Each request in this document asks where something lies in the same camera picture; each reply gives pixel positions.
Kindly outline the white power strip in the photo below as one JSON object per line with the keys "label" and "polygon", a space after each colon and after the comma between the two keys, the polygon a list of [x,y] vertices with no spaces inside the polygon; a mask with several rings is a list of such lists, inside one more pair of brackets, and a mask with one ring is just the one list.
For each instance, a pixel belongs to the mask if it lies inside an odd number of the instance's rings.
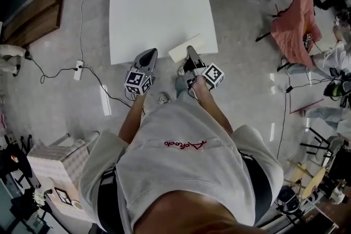
{"label": "white power strip", "polygon": [[84,62],[83,61],[78,61],[76,63],[75,73],[74,73],[74,76],[73,76],[74,80],[79,81],[81,79],[83,67],[84,67]]}

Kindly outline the black frame cotton picture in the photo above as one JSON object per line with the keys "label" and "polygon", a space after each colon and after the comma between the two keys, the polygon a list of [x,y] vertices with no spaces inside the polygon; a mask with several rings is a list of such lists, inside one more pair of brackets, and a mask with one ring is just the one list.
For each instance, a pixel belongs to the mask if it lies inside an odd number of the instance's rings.
{"label": "black frame cotton picture", "polygon": [[64,190],[62,190],[62,189],[59,189],[59,188],[57,188],[57,187],[55,187],[54,189],[55,189],[55,191],[57,192],[59,199],[60,199],[63,203],[72,206],[71,199],[69,198],[69,195],[68,195],[68,193],[67,193],[66,191],[64,191]]}

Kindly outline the person's black body harness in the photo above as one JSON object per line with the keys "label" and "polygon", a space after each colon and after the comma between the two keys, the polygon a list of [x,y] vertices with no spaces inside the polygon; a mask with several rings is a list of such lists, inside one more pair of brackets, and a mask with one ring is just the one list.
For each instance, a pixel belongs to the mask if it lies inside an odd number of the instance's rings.
{"label": "person's black body harness", "polygon": [[[254,218],[258,222],[268,211],[272,202],[272,192],[269,180],[255,158],[240,153],[251,179],[254,192]],[[124,218],[124,199],[119,198],[122,192],[118,190],[116,165],[108,168],[101,175],[97,191],[96,212],[100,227],[108,234],[127,234],[129,219]]]}

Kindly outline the black white round device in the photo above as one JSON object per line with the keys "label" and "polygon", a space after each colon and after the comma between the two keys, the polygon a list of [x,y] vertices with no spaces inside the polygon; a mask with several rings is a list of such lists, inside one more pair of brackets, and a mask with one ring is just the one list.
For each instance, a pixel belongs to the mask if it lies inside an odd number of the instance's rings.
{"label": "black white round device", "polygon": [[300,201],[290,186],[283,186],[278,194],[277,204],[282,213],[294,213],[299,209]]}

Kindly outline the person's grey t-shirt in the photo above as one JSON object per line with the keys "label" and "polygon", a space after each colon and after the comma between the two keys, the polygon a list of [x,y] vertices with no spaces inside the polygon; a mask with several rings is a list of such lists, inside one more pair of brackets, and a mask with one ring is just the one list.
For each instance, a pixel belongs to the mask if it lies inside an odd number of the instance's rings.
{"label": "person's grey t-shirt", "polygon": [[222,204],[239,223],[252,226],[254,192],[240,153],[256,159],[271,187],[272,202],[284,172],[260,133],[243,125],[228,134],[192,97],[161,105],[142,122],[131,144],[110,132],[97,139],[80,179],[80,202],[98,223],[97,191],[101,175],[116,165],[119,198],[128,233],[162,195],[190,191]]}

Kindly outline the checkered pink box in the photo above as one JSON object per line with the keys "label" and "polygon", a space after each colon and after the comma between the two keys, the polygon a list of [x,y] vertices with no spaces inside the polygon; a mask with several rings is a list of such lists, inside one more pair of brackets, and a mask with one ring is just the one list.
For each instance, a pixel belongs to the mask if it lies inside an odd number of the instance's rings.
{"label": "checkered pink box", "polygon": [[88,138],[82,140],[74,139],[67,133],[50,145],[38,141],[27,155],[42,190],[52,191],[48,198],[58,211],[63,215],[86,222],[91,222],[86,212],[63,203],[54,188],[66,191],[71,200],[80,202],[79,182],[89,156],[88,146],[96,141],[99,135],[99,132],[93,132]]}

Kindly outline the pink cloth on chair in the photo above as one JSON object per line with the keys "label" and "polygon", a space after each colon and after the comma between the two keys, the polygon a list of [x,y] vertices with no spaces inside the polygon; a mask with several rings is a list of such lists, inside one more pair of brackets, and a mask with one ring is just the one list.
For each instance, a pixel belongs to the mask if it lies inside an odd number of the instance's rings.
{"label": "pink cloth on chair", "polygon": [[[311,33],[313,37],[308,51],[303,45],[303,36],[307,33]],[[270,32],[256,38],[256,42],[266,36],[272,36],[289,63],[302,64],[311,69],[312,60],[309,52],[313,45],[322,39],[315,21],[313,0],[292,0],[287,9],[275,16]]]}

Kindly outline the brown wooden bench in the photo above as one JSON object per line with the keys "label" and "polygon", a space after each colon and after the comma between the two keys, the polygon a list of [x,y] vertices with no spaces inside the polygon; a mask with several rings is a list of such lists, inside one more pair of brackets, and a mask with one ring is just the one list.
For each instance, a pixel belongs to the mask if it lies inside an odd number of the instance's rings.
{"label": "brown wooden bench", "polygon": [[60,28],[64,0],[33,0],[5,25],[2,43],[26,48]]}

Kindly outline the person's chin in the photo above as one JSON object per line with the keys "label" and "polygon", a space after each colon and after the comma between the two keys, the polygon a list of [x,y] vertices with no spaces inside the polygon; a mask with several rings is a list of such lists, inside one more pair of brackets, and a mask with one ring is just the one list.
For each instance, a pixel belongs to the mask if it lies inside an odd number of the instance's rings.
{"label": "person's chin", "polygon": [[239,223],[217,201],[189,191],[159,197],[134,224],[134,234],[268,234]]}

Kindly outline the cream cloth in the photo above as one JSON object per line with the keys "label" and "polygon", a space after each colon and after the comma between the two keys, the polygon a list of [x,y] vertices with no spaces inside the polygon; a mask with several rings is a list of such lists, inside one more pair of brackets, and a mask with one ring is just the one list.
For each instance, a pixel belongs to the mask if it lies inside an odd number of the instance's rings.
{"label": "cream cloth", "polygon": [[168,52],[168,55],[171,57],[174,63],[178,63],[185,59],[188,56],[187,47],[191,46],[195,51],[199,51],[205,46],[205,41],[202,39],[200,34],[191,37],[186,42],[178,45]]}

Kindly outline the person's left forearm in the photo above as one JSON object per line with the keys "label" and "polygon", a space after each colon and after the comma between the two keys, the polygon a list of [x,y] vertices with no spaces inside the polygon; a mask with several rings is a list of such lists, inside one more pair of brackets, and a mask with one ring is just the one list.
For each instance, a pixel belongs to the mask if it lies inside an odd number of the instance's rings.
{"label": "person's left forearm", "polygon": [[127,144],[131,144],[139,130],[145,98],[146,94],[136,97],[119,131],[118,137]]}

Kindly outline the person's right forearm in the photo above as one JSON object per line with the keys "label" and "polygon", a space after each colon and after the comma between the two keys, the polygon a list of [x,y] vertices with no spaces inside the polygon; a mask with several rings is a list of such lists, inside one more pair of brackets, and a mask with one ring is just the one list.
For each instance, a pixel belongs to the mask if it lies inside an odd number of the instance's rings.
{"label": "person's right forearm", "polygon": [[200,105],[227,131],[228,134],[232,134],[232,126],[216,104],[210,90],[207,88],[204,76],[197,76],[196,81],[192,84],[191,88]]}

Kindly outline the white flower bunch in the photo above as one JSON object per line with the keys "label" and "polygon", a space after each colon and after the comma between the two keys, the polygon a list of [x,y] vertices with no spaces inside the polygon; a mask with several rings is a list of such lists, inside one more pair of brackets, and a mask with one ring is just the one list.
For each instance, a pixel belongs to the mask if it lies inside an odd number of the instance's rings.
{"label": "white flower bunch", "polygon": [[45,205],[45,197],[40,189],[35,189],[33,192],[33,199],[38,207],[42,207]]}

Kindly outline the grey chair black frame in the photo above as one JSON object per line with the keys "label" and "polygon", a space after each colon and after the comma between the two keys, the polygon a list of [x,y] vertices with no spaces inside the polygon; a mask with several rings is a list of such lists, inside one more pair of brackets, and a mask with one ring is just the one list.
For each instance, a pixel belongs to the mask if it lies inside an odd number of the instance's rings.
{"label": "grey chair black frame", "polygon": [[307,139],[299,145],[305,149],[308,159],[321,166],[327,167],[341,148],[347,145],[346,139],[338,135],[324,137],[312,127],[307,128]]}

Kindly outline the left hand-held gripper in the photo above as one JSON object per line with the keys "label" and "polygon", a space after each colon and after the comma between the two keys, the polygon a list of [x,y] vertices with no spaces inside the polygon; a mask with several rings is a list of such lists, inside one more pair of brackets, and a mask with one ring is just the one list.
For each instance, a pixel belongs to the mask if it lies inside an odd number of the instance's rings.
{"label": "left hand-held gripper", "polygon": [[124,87],[126,92],[135,95],[144,95],[155,80],[154,68],[158,58],[156,48],[148,49],[138,54],[126,74]]}

